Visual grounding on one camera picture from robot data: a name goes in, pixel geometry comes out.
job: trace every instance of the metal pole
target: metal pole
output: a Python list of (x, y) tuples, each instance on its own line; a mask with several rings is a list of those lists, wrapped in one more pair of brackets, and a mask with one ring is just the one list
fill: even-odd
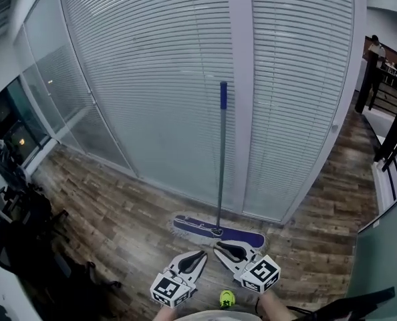
[(219, 160), (219, 191), (218, 191), (218, 215), (217, 231), (219, 231), (219, 221), (221, 219), (221, 207), (223, 202), (224, 187), (224, 168), (225, 168), (225, 127), (227, 120), (227, 83), (221, 82), (221, 153)]

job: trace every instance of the yellow shoe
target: yellow shoe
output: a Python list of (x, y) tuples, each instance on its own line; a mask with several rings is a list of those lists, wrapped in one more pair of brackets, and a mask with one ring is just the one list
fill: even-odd
[(236, 297), (230, 290), (223, 290), (219, 295), (219, 305), (222, 309), (234, 306), (236, 303)]

